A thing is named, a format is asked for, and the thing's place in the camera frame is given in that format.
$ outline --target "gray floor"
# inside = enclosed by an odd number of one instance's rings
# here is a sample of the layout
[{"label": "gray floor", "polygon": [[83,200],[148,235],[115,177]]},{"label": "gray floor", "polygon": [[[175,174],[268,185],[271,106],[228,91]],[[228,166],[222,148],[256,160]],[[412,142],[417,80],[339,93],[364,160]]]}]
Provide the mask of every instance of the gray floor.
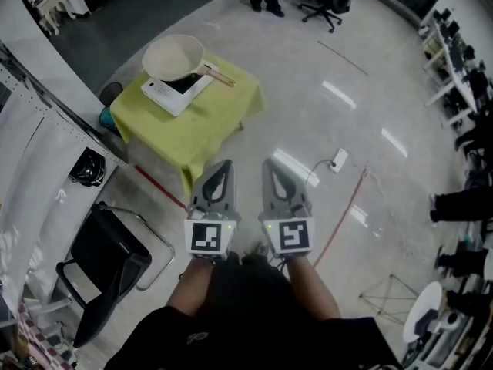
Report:
[{"label": "gray floor", "polygon": [[212,0],[110,0],[88,18],[66,19],[49,40],[97,92],[150,39]]},{"label": "gray floor", "polygon": [[[329,34],[323,19],[302,23],[306,14],[296,9],[296,0],[281,5],[287,14],[283,19],[256,14],[239,0],[216,0],[165,33],[196,36],[212,53],[255,75],[265,92],[267,109],[245,119],[245,130],[233,133],[215,158],[236,165],[237,210],[243,219],[233,249],[242,254],[263,236],[257,221],[262,207],[260,166],[275,150],[309,168],[332,158],[339,148],[350,153],[338,174],[319,166],[315,174],[320,183],[307,188],[317,230],[312,262],[333,235],[366,169],[354,205],[317,270],[345,317],[373,316],[358,299],[363,290],[390,274],[417,291],[423,289],[438,277],[433,271],[438,247],[454,248],[464,233],[462,224],[432,227],[428,218],[430,193],[464,185],[464,157],[453,149],[452,131],[441,127],[441,108],[424,107],[436,89],[422,69],[421,40],[405,20],[377,0],[353,0],[343,24]],[[126,84],[134,78],[142,68],[143,52],[140,49],[112,79]],[[138,141],[130,143],[130,156],[187,203],[175,168]],[[102,199],[141,213],[173,242],[176,259],[149,291],[130,292],[102,333],[79,351],[87,368],[102,367],[139,320],[166,303],[189,261],[183,243],[185,213],[134,169],[118,170]],[[73,277],[79,288],[89,287],[80,275]],[[378,323],[401,357],[406,348],[402,327],[381,318]]]}]

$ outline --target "white pan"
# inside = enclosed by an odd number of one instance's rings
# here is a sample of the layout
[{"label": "white pan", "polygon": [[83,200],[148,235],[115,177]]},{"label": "white pan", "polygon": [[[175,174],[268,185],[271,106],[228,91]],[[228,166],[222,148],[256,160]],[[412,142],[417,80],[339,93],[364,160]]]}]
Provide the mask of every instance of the white pan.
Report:
[{"label": "white pan", "polygon": [[162,81],[177,81],[196,73],[235,86],[232,79],[203,64],[204,53],[202,44],[191,35],[167,35],[149,45],[142,64],[150,76]]}]

